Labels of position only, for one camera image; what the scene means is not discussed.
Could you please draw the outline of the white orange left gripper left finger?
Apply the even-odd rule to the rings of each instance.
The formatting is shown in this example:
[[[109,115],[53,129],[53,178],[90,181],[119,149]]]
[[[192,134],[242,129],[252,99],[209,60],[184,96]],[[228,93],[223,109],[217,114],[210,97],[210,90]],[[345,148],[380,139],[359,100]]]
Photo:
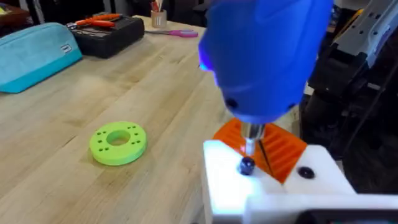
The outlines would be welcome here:
[[[241,122],[235,118],[224,124],[212,140],[203,143],[203,201],[208,218],[241,218],[250,197],[278,194],[281,184],[268,174],[264,151],[255,144],[252,174],[242,175],[240,163],[246,156]]]

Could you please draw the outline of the white orange left gripper right finger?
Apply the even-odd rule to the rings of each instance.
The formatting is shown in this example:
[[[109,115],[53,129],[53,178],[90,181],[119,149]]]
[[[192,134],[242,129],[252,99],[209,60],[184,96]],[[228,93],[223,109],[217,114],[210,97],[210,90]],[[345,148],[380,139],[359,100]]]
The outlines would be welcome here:
[[[263,189],[271,194],[354,194],[329,152],[292,133],[266,125],[261,141],[269,164]]]

